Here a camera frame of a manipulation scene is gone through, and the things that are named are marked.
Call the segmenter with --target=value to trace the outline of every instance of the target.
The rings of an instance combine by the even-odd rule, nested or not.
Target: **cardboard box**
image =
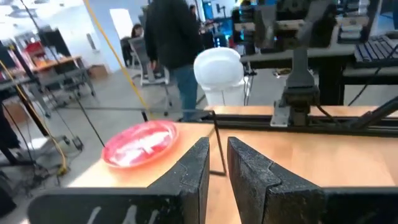
[[[7,108],[8,112],[11,114],[12,118],[17,124],[25,123],[29,119],[29,116],[20,102],[4,102],[4,106]],[[11,126],[13,126],[14,122],[10,118],[6,109],[3,107],[1,109],[3,110],[8,122],[11,124]]]
[[[108,77],[108,72],[104,65],[92,65],[88,69],[88,75],[91,79],[104,79]]]

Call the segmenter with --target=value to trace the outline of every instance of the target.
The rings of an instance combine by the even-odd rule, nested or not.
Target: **wall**
[[[39,26],[49,25],[58,28],[72,55],[80,55],[86,66],[105,63],[106,60],[99,50],[93,50],[88,42],[87,33],[91,34],[97,49],[100,49],[100,41],[95,33],[86,7],[82,4],[58,11],[47,18],[35,18]],[[1,24],[0,39],[9,39],[17,34],[34,31],[37,32],[31,19],[13,19],[6,24]]]
[[[70,53],[80,55],[86,66],[105,63],[102,46],[84,5],[70,7],[45,20],[51,28],[58,28]],[[93,50],[87,39],[91,34],[97,50]]]
[[[113,24],[110,9],[127,9],[130,13],[132,23],[135,24],[139,22],[138,15],[142,14],[141,6],[147,5],[147,0],[89,0],[90,7],[97,16],[98,22],[101,24],[105,34],[111,45],[114,47],[118,57],[123,63],[123,56],[121,52],[120,40],[118,33],[116,32],[115,26]],[[115,72],[120,69],[120,66],[115,59],[111,49],[108,47],[105,38],[102,36],[101,32],[95,26],[95,33],[99,38],[99,44],[101,45],[101,52],[104,55],[104,59],[109,65],[109,69]]]

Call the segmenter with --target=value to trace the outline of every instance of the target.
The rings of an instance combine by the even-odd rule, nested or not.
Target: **black jacket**
[[[184,0],[154,0],[144,34],[148,57],[168,69],[191,65],[203,50],[196,21]]]

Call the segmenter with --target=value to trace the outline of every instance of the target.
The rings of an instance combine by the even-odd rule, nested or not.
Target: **yellow cable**
[[[139,101],[141,102],[141,104],[143,105],[143,107],[145,108],[145,110],[147,110],[147,111],[149,112],[149,117],[152,119],[153,117],[152,117],[152,113],[151,113],[150,110],[149,110],[149,107],[148,107],[147,104],[145,103],[145,101],[144,101],[144,99],[142,98],[141,94],[139,94],[139,90],[137,89],[137,86],[134,84],[134,82],[131,80],[131,77],[129,76],[129,74],[128,74],[126,68],[122,65],[122,62],[120,61],[120,58],[118,57],[116,51],[114,50],[114,48],[113,48],[111,42],[110,42],[109,39],[108,39],[108,36],[105,34],[104,30],[103,30],[102,27],[101,27],[101,24],[98,22],[98,20],[97,20],[95,14],[94,14],[94,12],[93,12],[93,10],[91,9],[88,0],[83,0],[83,1],[84,1],[85,5],[86,5],[86,7],[87,7],[88,12],[90,13],[91,18],[93,18],[93,20],[94,20],[95,25],[97,26],[98,30],[99,30],[99,31],[102,33],[102,35],[104,36],[104,38],[105,38],[105,40],[106,40],[106,43],[108,44],[109,48],[112,50],[114,56],[116,57],[116,60],[117,60],[118,63],[119,63],[119,66],[120,66],[120,68],[121,68],[121,70],[122,70],[122,72],[123,72],[123,75],[124,75],[124,76],[127,78],[127,80],[129,81],[129,83],[130,83],[130,85],[131,85],[131,88],[134,90],[134,92],[136,92],[136,95],[138,96]]]
[[[4,71],[6,71],[8,77],[11,79],[12,82],[15,83],[14,81],[14,77],[12,77],[12,75],[10,74],[10,71],[6,68],[6,66],[3,64],[3,62],[0,60],[0,64],[2,66],[2,68],[4,69]],[[50,130],[48,129],[47,125],[45,122],[43,122],[40,118],[40,116],[37,114],[36,110],[33,108],[33,106],[31,105],[30,101],[27,99],[27,97],[25,96],[25,93],[19,88],[19,85],[16,85],[17,87],[17,91],[19,92],[19,94],[21,95],[21,97],[23,97],[24,100],[26,100],[26,102],[28,102],[29,107],[31,108],[31,110],[33,111],[35,117],[40,121],[40,123],[42,124],[42,126],[44,127],[44,129],[48,132],[48,134],[51,137],[51,140],[53,141],[55,148],[57,148],[57,150],[59,151],[59,153],[62,156],[62,166],[61,168],[58,170],[58,175],[64,175],[67,173],[68,168],[67,168],[67,159],[64,155],[64,153],[61,150],[61,147],[58,145],[57,141],[54,139],[54,136],[50,133]]]

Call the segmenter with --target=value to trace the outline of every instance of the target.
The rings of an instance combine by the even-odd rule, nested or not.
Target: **white chair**
[[[249,88],[240,57],[233,49],[218,47],[205,50],[195,59],[195,78],[210,106],[245,105]]]

